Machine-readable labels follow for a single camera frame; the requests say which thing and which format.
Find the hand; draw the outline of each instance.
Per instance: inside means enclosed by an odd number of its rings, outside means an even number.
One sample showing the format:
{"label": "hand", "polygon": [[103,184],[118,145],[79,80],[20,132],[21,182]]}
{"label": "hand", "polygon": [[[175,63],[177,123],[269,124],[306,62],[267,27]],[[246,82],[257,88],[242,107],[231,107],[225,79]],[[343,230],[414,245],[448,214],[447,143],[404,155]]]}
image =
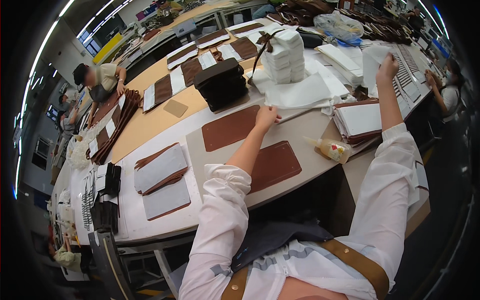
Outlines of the hand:
{"label": "hand", "polygon": [[393,54],[389,52],[380,65],[380,68],[378,68],[376,75],[377,84],[381,82],[388,82],[391,84],[397,72],[398,61],[396,61]]}
{"label": "hand", "polygon": [[117,84],[117,94],[121,96],[121,94],[123,94],[124,91],[125,91],[125,86],[123,85],[123,81],[119,81],[119,83]]}
{"label": "hand", "polygon": [[255,128],[262,133],[267,133],[273,123],[279,123],[281,116],[276,113],[277,108],[274,106],[262,106],[257,112],[257,119],[255,120]]}

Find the white sleeve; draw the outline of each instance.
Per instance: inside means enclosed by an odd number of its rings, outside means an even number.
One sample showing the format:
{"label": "white sleeve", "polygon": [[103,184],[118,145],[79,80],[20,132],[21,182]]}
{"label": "white sleeve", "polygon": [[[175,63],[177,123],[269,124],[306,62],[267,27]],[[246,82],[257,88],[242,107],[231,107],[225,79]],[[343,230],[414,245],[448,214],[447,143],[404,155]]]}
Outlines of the white sleeve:
{"label": "white sleeve", "polygon": [[245,195],[252,178],[229,165],[205,165],[206,195],[179,291],[180,299],[220,299],[232,276],[230,264],[248,226]]}
{"label": "white sleeve", "polygon": [[393,281],[403,254],[416,145],[404,123],[382,137],[360,187],[350,234],[337,239],[375,247],[366,256]]}

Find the plastic bag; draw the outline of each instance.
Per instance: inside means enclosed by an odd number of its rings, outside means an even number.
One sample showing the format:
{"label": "plastic bag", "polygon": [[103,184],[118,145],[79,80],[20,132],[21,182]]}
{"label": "plastic bag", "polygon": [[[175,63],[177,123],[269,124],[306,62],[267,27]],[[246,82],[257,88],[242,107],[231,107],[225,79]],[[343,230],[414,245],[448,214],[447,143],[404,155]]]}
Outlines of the plastic bag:
{"label": "plastic bag", "polygon": [[328,32],[332,36],[351,42],[363,35],[363,26],[357,21],[342,15],[339,11],[330,14],[319,14],[313,18],[315,27]]}

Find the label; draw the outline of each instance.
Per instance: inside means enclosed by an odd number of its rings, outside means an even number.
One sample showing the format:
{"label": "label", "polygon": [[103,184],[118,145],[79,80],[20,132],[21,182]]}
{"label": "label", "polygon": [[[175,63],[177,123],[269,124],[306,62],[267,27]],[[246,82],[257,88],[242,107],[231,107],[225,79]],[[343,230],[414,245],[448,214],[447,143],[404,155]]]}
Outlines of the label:
{"label": "label", "polygon": [[328,157],[338,162],[342,158],[344,152],[344,147],[337,144],[332,144],[328,150]]}

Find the stack of white boxes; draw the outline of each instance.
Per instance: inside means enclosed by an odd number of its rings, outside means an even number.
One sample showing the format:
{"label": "stack of white boxes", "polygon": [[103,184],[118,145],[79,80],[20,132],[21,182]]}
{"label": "stack of white boxes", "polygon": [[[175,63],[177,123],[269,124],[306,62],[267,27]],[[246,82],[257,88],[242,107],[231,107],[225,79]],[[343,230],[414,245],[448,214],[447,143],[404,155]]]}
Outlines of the stack of white boxes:
{"label": "stack of white boxes", "polygon": [[270,79],[275,84],[302,81],[305,73],[305,58],[300,34],[295,30],[285,29],[277,23],[265,27],[264,31],[268,34],[279,31],[270,40],[273,51],[265,50],[261,56],[262,65]]}

